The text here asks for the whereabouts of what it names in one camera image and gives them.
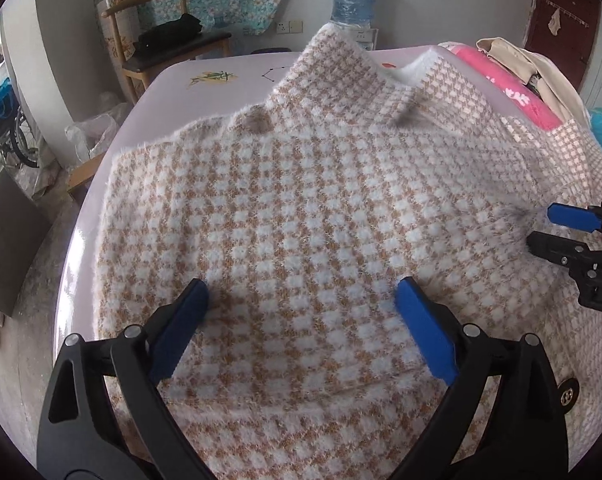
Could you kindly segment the beige houndstooth knit coat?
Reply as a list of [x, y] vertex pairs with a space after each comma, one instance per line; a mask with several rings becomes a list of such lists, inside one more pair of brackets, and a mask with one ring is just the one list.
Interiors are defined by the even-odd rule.
[[323, 27], [264, 102], [113, 161], [98, 333], [208, 285], [205, 322], [161, 392], [221, 479], [385, 479], [444, 386], [397, 314], [405, 276], [489, 335], [539, 335], [576, 378], [569, 459], [602, 433], [602, 313], [530, 255], [551, 203], [602, 202], [602, 148], [493, 110], [428, 54], [384, 70]]

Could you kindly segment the black clothing on chair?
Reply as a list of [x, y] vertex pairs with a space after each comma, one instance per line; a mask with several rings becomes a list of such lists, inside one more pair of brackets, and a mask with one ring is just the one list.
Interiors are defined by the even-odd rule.
[[201, 22], [194, 15], [184, 13], [177, 20], [162, 23], [140, 34], [134, 48], [142, 54], [158, 53], [189, 44], [201, 33]]

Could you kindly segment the beige jacket on bed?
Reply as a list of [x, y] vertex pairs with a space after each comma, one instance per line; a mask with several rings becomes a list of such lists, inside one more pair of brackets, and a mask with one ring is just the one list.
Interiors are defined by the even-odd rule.
[[514, 74], [562, 122], [573, 119], [586, 130], [591, 129], [591, 117], [576, 88], [546, 56], [516, 47], [504, 38], [484, 38], [476, 42], [479, 51]]

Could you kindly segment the pink fleece floral blanket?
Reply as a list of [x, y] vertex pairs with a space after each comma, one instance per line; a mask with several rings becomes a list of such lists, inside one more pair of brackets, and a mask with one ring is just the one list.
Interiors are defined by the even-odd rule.
[[501, 90], [510, 102], [515, 104], [536, 127], [545, 131], [553, 130], [562, 124], [555, 113], [515, 75], [487, 55], [466, 44], [451, 44], [446, 47], [458, 58], [487, 78]]

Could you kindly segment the dark red wooden door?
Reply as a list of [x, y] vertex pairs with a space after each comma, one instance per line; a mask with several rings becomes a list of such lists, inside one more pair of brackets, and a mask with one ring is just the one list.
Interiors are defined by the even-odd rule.
[[549, 58], [579, 90], [594, 48], [601, 0], [536, 0], [525, 48]]

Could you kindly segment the small wooden stool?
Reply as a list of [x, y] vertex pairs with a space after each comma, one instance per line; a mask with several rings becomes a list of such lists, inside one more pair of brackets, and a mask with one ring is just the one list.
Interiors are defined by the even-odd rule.
[[68, 186], [66, 192], [78, 206], [82, 206], [89, 190], [92, 180], [99, 169], [104, 155], [99, 154], [96, 157], [89, 159], [84, 164], [75, 168], [69, 175]]

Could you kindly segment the dark grey cabinet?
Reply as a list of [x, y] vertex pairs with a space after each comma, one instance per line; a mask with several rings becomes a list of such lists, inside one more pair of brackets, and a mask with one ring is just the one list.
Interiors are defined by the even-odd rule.
[[0, 312], [12, 316], [50, 222], [6, 170], [0, 172]]

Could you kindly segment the white plastic bag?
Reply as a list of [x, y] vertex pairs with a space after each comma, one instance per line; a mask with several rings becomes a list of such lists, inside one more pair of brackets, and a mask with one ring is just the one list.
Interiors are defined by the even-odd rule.
[[78, 167], [106, 153], [132, 108], [130, 102], [121, 101], [113, 92], [101, 93], [98, 114], [83, 122], [74, 122], [64, 130], [73, 148], [72, 166]]

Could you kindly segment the pale pink printed bedsheet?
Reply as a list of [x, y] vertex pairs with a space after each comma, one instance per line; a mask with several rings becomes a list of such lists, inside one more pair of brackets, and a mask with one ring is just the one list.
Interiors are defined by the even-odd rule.
[[149, 320], [195, 278], [208, 312], [181, 361], [211, 396], [289, 396], [335, 372], [423, 366], [395, 306], [412, 276], [456, 349], [552, 329], [536, 127], [441, 47], [367, 52], [325, 28], [300, 53], [177, 64], [144, 92], [80, 211], [57, 356], [149, 356]]

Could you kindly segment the white water dispenser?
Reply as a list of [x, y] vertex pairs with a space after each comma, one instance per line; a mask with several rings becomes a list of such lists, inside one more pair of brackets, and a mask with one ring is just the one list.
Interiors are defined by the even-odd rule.
[[377, 47], [378, 29], [374, 27], [353, 27], [351, 37], [362, 49], [374, 51]]

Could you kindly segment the bicycle with blue bag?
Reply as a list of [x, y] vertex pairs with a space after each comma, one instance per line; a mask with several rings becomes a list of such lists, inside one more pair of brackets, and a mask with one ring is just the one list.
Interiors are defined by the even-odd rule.
[[29, 126], [11, 80], [6, 78], [0, 83], [0, 154], [5, 162], [13, 156], [17, 167], [38, 167], [38, 148], [24, 131]]

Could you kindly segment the wooden chair with dark seat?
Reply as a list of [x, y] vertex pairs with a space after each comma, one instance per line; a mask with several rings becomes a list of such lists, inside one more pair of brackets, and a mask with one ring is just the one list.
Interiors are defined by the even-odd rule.
[[134, 52], [127, 56], [116, 17], [123, 11], [151, 1], [153, 0], [118, 0], [100, 13], [112, 28], [115, 52], [121, 62], [120, 73], [133, 104], [139, 99], [136, 81], [147, 90], [152, 80], [167, 67], [194, 60], [199, 55], [215, 50], [220, 50], [224, 58], [231, 55], [231, 33], [204, 32], [200, 21], [188, 12], [187, 0], [179, 0], [181, 16], [140, 34], [132, 42]]

